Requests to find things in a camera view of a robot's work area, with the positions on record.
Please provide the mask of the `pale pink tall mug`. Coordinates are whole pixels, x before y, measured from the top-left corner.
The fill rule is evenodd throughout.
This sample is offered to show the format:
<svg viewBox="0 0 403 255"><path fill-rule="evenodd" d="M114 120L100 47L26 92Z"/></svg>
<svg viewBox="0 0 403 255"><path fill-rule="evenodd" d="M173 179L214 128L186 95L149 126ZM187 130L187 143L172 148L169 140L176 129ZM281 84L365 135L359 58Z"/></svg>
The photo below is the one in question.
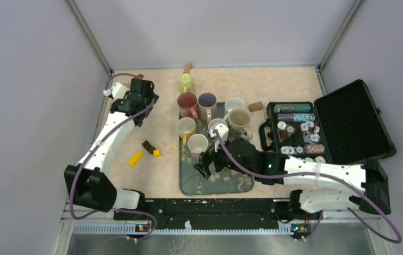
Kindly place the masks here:
<svg viewBox="0 0 403 255"><path fill-rule="evenodd" d="M194 134L189 138L187 146L191 156L195 159L198 159L200 153L207 150L209 141L208 138L203 134Z"/></svg>

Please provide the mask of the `light green upside-down mug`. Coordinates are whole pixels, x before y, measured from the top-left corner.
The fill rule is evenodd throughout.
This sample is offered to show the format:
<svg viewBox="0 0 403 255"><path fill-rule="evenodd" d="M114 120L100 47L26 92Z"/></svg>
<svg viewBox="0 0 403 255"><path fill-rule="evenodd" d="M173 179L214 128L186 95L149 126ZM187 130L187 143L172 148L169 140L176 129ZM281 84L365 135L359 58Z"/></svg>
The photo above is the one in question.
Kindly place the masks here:
<svg viewBox="0 0 403 255"><path fill-rule="evenodd" d="M222 118L214 118L208 123L208 129L215 128L218 124L227 125L227 122Z"/></svg>

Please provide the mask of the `yellow mug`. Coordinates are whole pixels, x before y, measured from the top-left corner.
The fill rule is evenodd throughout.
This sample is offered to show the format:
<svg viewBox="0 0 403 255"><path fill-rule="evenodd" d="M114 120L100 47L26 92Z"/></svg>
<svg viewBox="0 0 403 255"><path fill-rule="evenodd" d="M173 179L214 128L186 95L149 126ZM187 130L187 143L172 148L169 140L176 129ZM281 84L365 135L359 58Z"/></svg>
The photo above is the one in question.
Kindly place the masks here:
<svg viewBox="0 0 403 255"><path fill-rule="evenodd" d="M190 117L183 117L177 122L176 129L182 144L186 146L190 137L196 134L196 122Z"/></svg>

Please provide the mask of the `pink upside-down mug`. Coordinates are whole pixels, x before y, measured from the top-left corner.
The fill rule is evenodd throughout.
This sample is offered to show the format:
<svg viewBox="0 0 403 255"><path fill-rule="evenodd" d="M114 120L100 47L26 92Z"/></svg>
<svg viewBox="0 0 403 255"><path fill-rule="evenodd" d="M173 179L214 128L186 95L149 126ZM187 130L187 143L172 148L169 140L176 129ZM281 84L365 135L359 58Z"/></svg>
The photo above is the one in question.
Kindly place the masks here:
<svg viewBox="0 0 403 255"><path fill-rule="evenodd" d="M195 94L190 92L180 94L177 98L177 104L181 118L189 117L195 121L199 118L198 100Z"/></svg>

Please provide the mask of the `cream patterned mug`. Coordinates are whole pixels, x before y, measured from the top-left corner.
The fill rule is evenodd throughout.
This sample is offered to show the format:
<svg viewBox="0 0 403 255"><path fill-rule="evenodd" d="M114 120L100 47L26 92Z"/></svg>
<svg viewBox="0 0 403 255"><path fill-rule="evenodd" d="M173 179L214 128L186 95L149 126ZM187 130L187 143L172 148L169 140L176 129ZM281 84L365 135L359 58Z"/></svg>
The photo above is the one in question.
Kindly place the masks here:
<svg viewBox="0 0 403 255"><path fill-rule="evenodd" d="M232 109L223 118L229 127L229 133L234 138L253 139L253 133L250 129L251 113L242 108Z"/></svg>

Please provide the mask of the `white and blue mug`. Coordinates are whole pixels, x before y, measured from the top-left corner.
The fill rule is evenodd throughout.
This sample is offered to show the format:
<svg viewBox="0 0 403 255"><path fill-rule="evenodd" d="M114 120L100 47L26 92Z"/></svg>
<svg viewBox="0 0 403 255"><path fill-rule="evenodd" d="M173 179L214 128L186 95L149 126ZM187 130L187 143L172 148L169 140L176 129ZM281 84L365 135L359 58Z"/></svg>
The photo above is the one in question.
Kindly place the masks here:
<svg viewBox="0 0 403 255"><path fill-rule="evenodd" d="M233 109L244 109L245 104L240 98L229 98L224 104L225 114L229 114Z"/></svg>

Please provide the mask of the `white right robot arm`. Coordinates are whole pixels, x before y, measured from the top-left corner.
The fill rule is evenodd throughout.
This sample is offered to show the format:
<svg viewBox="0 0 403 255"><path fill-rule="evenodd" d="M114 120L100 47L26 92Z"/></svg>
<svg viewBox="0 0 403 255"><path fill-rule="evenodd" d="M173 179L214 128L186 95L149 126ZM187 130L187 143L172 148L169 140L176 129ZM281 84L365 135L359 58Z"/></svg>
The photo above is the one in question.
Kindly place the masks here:
<svg viewBox="0 0 403 255"><path fill-rule="evenodd" d="M355 165L316 163L276 152L259 151L239 138L216 141L199 154L194 168L205 178L224 168L252 176L265 185L310 185L316 190L298 190L287 205L289 215L301 219L320 210L359 209L368 214L391 214L389 179L378 160Z"/></svg>

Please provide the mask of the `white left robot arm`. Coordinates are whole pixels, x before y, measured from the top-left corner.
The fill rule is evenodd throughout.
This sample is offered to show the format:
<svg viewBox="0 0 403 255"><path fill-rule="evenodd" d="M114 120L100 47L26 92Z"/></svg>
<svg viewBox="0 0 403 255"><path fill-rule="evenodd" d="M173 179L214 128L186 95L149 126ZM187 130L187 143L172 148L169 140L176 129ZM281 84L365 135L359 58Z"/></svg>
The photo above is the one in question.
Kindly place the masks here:
<svg viewBox="0 0 403 255"><path fill-rule="evenodd" d="M133 78L127 88L115 82L104 94L113 99L106 122L89 151L75 165L64 170L70 204L95 211L126 209L133 219L141 219L146 205L141 193L115 187L108 175L125 138L143 124L158 100L155 84Z"/></svg>

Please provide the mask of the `teal blossom-pattern tray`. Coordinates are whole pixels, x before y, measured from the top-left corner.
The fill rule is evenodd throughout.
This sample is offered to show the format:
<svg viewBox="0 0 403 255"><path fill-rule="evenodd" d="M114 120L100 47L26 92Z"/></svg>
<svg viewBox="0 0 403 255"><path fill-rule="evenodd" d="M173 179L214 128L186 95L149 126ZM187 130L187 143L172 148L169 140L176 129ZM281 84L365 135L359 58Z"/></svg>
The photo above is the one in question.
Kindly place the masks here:
<svg viewBox="0 0 403 255"><path fill-rule="evenodd" d="M179 138L179 188L184 195L198 196L211 194L229 194L249 192L254 187L254 180L228 168L215 172L214 164L209 166L209 178L202 176L193 165L198 163L189 148Z"/></svg>

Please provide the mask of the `small yellow cube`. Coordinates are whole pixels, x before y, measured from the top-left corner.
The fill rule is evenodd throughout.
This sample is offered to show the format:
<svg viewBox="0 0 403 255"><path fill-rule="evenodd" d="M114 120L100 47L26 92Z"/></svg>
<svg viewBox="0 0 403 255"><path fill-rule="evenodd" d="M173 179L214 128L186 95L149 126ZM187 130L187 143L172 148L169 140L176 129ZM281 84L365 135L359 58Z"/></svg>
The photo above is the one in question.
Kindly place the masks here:
<svg viewBox="0 0 403 255"><path fill-rule="evenodd" d="M159 149L156 149L156 150L154 150L153 151L153 155L154 155L154 157L160 157L161 156L161 152L160 152L160 150Z"/></svg>

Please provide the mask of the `dark brown block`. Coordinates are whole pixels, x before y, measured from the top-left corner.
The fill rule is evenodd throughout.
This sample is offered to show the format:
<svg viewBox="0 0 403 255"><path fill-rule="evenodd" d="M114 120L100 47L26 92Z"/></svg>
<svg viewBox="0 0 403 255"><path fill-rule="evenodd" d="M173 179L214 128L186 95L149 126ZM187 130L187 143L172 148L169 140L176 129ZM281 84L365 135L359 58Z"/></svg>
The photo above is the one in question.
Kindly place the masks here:
<svg viewBox="0 0 403 255"><path fill-rule="evenodd" d="M153 155L154 151L156 150L156 148L148 140L142 143L142 147L151 155Z"/></svg>

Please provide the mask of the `tan cylinder block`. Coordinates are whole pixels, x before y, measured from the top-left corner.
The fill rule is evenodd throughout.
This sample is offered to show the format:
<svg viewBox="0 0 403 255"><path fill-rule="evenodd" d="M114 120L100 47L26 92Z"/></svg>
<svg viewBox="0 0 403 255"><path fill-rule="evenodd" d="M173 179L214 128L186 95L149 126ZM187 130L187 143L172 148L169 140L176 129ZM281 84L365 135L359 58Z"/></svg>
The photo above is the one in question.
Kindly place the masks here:
<svg viewBox="0 0 403 255"><path fill-rule="evenodd" d="M184 73L184 74L190 73L191 68L192 68L192 62L187 62L187 63L185 64L185 66L184 66L183 73Z"/></svg>

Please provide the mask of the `brown wooden block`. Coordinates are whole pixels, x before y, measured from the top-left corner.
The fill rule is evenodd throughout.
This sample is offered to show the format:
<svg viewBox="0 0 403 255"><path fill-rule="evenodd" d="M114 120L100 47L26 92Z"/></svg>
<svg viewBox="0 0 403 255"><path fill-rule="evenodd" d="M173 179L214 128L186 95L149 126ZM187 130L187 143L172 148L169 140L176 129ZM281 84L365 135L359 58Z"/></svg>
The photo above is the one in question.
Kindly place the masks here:
<svg viewBox="0 0 403 255"><path fill-rule="evenodd" d="M264 105L261 101L255 102L255 103L251 103L248 106L248 109L250 112L257 112L257 111L261 111L263 110Z"/></svg>

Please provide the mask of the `black poker chip case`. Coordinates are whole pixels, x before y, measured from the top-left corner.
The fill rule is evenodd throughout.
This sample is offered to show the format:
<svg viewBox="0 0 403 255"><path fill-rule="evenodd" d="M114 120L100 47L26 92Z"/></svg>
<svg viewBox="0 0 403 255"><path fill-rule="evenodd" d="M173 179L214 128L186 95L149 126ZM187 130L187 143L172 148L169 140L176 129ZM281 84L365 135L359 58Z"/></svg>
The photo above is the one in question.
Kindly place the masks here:
<svg viewBox="0 0 403 255"><path fill-rule="evenodd" d="M371 93L363 80L311 102L270 102L259 127L264 151L291 147L299 157L322 156L328 163L351 164L396 153Z"/></svg>

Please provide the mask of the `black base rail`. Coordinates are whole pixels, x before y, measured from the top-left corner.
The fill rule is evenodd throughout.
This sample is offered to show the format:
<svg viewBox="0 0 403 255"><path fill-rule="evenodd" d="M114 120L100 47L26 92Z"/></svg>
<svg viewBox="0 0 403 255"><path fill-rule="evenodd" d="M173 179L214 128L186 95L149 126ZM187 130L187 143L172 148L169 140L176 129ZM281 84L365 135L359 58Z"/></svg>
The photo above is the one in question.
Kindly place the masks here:
<svg viewBox="0 0 403 255"><path fill-rule="evenodd" d="M252 199L147 199L139 211L151 214L159 230L176 230L186 222L194 230L264 230L283 223L312 223L320 214L308 214L286 200Z"/></svg>

